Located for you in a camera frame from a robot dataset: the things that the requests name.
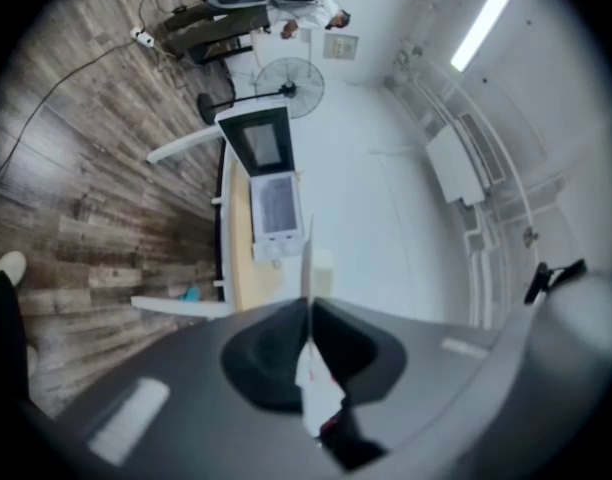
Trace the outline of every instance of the wall outlet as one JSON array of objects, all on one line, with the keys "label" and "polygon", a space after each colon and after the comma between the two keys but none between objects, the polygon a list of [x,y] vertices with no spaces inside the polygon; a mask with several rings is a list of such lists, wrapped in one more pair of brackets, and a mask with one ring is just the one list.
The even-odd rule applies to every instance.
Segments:
[{"label": "wall outlet", "polygon": [[324,35],[324,58],[355,60],[359,37],[346,34]]},{"label": "wall outlet", "polygon": [[139,43],[143,44],[147,48],[152,48],[155,46],[153,36],[139,27],[135,27],[130,31],[130,37],[136,39]]}]

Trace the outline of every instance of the wooden floor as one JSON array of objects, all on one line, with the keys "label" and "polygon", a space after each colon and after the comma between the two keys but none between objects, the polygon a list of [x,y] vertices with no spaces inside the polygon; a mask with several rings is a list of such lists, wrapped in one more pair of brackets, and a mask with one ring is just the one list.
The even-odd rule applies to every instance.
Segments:
[{"label": "wooden floor", "polygon": [[[164,9],[197,0],[159,0]],[[0,165],[27,117],[69,71],[129,41],[140,0],[55,0],[10,59],[0,86]],[[167,16],[145,0],[148,27]],[[0,177],[0,255],[29,260],[19,301],[39,351],[31,396],[57,414],[100,374],[193,319],[141,313],[133,294],[214,299],[217,142],[157,166],[146,154],[203,125],[200,91],[230,96],[209,73],[138,44],[65,82],[26,130]]]}]

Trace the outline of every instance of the ceiling light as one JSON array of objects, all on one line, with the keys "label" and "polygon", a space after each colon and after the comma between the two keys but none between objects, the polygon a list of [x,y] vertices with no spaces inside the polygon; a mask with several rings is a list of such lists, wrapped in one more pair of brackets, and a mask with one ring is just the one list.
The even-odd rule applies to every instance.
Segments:
[{"label": "ceiling light", "polygon": [[510,0],[486,0],[475,23],[462,41],[450,63],[459,71],[464,71],[473,59],[477,50],[488,36]]}]

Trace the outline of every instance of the person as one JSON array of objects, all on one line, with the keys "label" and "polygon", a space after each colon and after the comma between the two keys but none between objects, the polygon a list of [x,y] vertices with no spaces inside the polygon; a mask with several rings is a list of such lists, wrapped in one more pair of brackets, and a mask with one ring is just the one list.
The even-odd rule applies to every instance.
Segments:
[{"label": "person", "polygon": [[[216,21],[202,21],[219,16],[224,17]],[[181,57],[192,48],[238,37],[259,28],[269,30],[271,25],[278,22],[286,22],[280,35],[282,39],[290,39],[300,28],[330,30],[347,27],[350,14],[336,0],[238,9],[215,8],[202,2],[167,19],[158,35],[164,38],[164,46],[169,53]]]},{"label": "person", "polygon": [[26,342],[15,293],[26,266],[26,257],[18,251],[0,259],[0,392],[10,399],[29,401],[28,378],[37,368],[38,356]]},{"label": "person", "polygon": [[290,8],[269,9],[274,22],[286,21],[281,32],[282,39],[294,37],[299,28],[316,29],[345,28],[350,23],[350,14],[344,11],[337,0],[315,0],[307,5]]}]

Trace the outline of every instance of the power strip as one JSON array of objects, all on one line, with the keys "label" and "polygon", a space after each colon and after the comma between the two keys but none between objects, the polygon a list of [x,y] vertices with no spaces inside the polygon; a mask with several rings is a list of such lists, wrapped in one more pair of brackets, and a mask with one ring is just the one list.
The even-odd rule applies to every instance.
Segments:
[{"label": "power strip", "polygon": [[130,31],[130,37],[143,44],[146,48],[153,48],[155,46],[153,36],[146,32],[146,29],[135,27]]}]

